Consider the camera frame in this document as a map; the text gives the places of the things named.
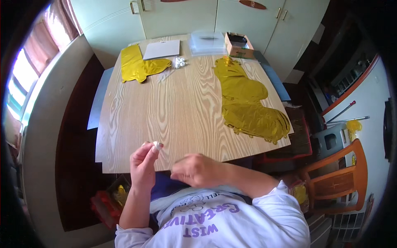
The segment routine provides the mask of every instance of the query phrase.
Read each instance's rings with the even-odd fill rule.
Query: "cabinet handle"
[[[280,16],[280,11],[281,11],[281,8],[278,8],[276,19]]]
[[[283,21],[284,21],[286,15],[287,15],[287,10],[284,13]]]
[[[129,5],[131,6],[131,12],[132,12],[132,14],[135,14],[134,7],[132,6],[132,2],[129,2]]]
[[[141,4],[142,4],[142,10],[143,10],[143,11],[146,11],[146,10],[145,10],[145,3],[143,2],[143,0],[141,0]]]

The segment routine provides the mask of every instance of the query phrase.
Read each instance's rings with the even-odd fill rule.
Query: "person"
[[[191,187],[150,202],[159,147],[146,142],[130,157],[131,189],[116,248],[310,246],[307,222],[283,181],[201,154],[185,155],[171,170],[171,179]],[[149,213],[160,228],[155,235]]]

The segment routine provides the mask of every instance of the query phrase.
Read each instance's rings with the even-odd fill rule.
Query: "cabinet door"
[[[266,7],[256,9],[238,0],[218,0],[215,31],[246,35],[255,50],[263,53],[277,24],[285,0],[256,0]]]
[[[214,31],[217,0],[161,2],[138,0],[148,39],[183,35],[193,31]]]
[[[330,0],[286,0],[264,53],[283,82],[309,45]]]
[[[71,2],[85,38],[105,69],[114,66],[128,44],[146,39],[136,2],[132,2],[134,14],[127,0]]]

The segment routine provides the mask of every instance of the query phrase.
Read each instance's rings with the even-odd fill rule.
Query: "yellow balloon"
[[[157,74],[171,66],[171,60],[143,60],[138,45],[121,50],[121,77],[125,81],[142,83],[149,75]]]
[[[279,110],[262,106],[268,97],[266,87],[249,79],[237,61],[224,57],[215,61],[214,72],[221,82],[222,116],[235,133],[258,136],[277,144],[286,137],[290,124]]]

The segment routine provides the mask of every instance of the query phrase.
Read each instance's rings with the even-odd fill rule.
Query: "white wall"
[[[386,70],[382,60],[379,59],[366,79],[345,100],[324,115],[325,121],[328,121],[352,101],[356,101],[355,105],[341,114],[335,121],[370,116],[369,119],[360,121],[362,130],[356,132],[367,160],[368,186],[366,200],[371,193],[374,194],[374,205],[367,224],[379,206],[389,173],[390,163],[385,159],[383,145],[385,102],[389,97]]]
[[[114,236],[103,224],[64,232],[56,200],[55,153],[61,121],[93,54],[86,38],[78,37],[54,58],[37,82],[42,87],[36,92],[26,132],[23,184],[33,228],[46,247],[92,247]]]

